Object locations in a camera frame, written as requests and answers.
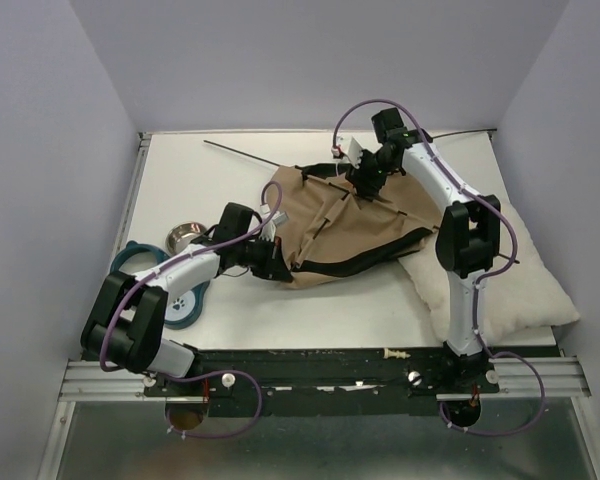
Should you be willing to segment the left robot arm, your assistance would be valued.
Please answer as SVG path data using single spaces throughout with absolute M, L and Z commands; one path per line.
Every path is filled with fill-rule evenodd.
M 81 333 L 83 350 L 97 355 L 107 371 L 163 374 L 177 393 L 194 393 L 202 372 L 193 364 L 193 348 L 163 337 L 167 307 L 236 266 L 264 280 L 292 281 L 281 239 L 262 234 L 273 215 L 252 227 L 256 217 L 251 208 L 229 203 L 211 234 L 180 254 L 142 272 L 107 275 Z

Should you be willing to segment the beige pet tent fabric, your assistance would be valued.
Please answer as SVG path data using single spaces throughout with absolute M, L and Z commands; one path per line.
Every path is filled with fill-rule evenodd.
M 278 168 L 272 180 L 282 189 L 279 206 L 288 220 L 277 227 L 285 261 L 284 240 L 298 241 L 300 266 L 289 267 L 291 289 L 305 289 L 360 274 L 386 260 L 393 252 L 437 232 L 442 213 L 413 176 L 389 176 L 375 199 L 355 194 L 336 196 L 331 182 L 293 167 Z

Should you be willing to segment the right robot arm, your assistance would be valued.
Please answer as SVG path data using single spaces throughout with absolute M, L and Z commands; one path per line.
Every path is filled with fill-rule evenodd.
M 452 359 L 439 371 L 442 384 L 460 392 L 474 383 L 476 372 L 488 363 L 484 290 L 487 279 L 500 273 L 493 269 L 494 260 L 500 253 L 500 228 L 509 223 L 499 199 L 469 186 L 442 158 L 413 114 L 395 102 L 384 103 L 388 108 L 372 117 L 378 150 L 371 152 L 354 140 L 342 139 L 337 123 L 331 152 L 349 162 L 347 179 L 357 193 L 377 194 L 388 175 L 408 173 L 440 211 L 435 253 L 449 284 L 450 326 L 444 348 Z

